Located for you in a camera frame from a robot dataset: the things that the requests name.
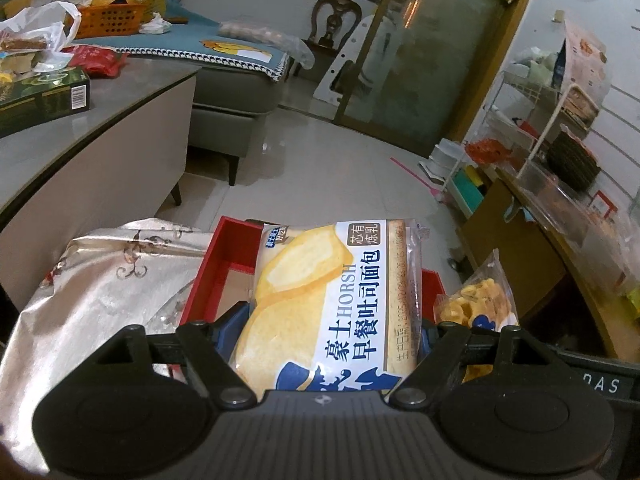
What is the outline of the waffle cookie packet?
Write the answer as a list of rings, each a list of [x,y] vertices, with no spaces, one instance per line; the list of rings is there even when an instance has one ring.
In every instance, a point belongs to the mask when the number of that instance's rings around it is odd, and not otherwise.
[[[511,365],[513,336],[518,332],[513,294],[493,249],[462,287],[451,296],[441,296],[434,307],[436,324],[454,322],[471,330],[460,366],[460,385],[466,369],[479,378],[490,372],[501,374]]]

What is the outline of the Horsh toast bread pack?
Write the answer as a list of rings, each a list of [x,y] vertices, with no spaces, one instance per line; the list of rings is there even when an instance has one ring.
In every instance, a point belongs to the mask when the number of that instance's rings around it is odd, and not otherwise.
[[[419,361],[421,292],[416,220],[267,224],[230,365],[256,396],[389,393]]]

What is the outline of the brown wooden cabinet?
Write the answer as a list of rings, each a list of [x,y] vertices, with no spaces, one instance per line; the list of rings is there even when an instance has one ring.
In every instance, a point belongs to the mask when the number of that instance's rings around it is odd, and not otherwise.
[[[514,179],[499,169],[471,217],[458,229],[477,268],[498,250],[516,312],[529,333],[590,356],[639,361],[639,322],[628,300],[598,287],[578,269],[574,252],[536,214]]]

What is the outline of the red cardboard box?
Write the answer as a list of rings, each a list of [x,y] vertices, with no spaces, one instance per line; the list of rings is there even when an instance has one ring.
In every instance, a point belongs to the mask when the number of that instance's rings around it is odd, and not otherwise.
[[[221,220],[198,270],[180,326],[198,321],[213,323],[239,301],[247,301],[252,310],[256,259],[263,228],[231,218]],[[442,283],[434,272],[421,269],[421,278],[420,340],[422,321],[430,319],[431,306],[442,291]],[[180,368],[186,374],[183,356]]]

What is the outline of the floral satin tablecloth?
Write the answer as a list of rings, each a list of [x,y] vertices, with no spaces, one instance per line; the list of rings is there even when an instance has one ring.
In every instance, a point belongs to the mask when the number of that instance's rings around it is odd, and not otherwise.
[[[151,218],[70,241],[18,317],[2,356],[2,478],[47,474],[32,415],[87,356],[126,325],[150,334],[177,327],[211,239]]]

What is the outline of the beige side cabinet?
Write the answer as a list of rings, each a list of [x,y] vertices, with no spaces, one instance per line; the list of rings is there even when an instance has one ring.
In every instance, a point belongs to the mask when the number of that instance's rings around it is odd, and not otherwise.
[[[1,312],[15,318],[67,242],[151,217],[186,166],[195,66],[129,60],[90,110],[1,141]]]

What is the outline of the grey sofa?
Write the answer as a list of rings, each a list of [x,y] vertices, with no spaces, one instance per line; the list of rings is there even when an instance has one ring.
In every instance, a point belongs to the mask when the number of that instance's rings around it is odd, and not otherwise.
[[[194,61],[198,66],[189,144],[224,156],[229,183],[235,184],[258,122],[277,109],[283,77],[274,82],[261,73]]]

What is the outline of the dark green box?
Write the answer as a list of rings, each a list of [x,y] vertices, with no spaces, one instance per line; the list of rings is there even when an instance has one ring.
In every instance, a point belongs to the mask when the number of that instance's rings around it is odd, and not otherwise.
[[[1,136],[88,110],[90,79],[80,67],[2,82]]]

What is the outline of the dark wooden chair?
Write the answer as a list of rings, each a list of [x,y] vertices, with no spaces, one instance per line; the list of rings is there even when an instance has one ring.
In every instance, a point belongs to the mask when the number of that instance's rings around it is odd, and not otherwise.
[[[314,55],[314,66],[306,70],[295,62],[290,74],[319,82],[361,20],[362,9],[355,1],[318,0],[311,12],[311,32],[304,40]]]

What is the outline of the red snack bag on cabinet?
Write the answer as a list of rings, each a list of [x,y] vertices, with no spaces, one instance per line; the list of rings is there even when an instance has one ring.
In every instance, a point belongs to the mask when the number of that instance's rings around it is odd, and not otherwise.
[[[63,49],[72,56],[69,66],[80,67],[90,78],[116,78],[127,62],[128,55],[110,48],[76,44]]]

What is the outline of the blue sofa cover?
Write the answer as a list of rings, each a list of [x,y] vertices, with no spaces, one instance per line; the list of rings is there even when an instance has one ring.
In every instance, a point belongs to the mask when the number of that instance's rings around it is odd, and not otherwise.
[[[219,65],[266,75],[278,82],[290,64],[290,56],[266,44],[255,44],[218,35],[219,24],[186,10],[178,0],[165,0],[170,18],[186,18],[161,35],[135,34],[76,39],[74,44],[93,44],[137,56],[175,58]]]

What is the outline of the orange plastic basket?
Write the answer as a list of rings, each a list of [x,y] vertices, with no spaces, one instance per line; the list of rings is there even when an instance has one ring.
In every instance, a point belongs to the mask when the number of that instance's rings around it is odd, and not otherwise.
[[[80,25],[76,39],[130,36],[136,34],[142,23],[143,4],[107,4],[106,6],[81,6]]]

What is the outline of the white plastic bag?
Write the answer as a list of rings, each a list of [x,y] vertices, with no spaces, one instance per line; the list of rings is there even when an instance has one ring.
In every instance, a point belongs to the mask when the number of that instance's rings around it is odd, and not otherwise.
[[[1,58],[62,51],[75,39],[80,24],[81,13],[73,3],[28,6],[1,22]]]

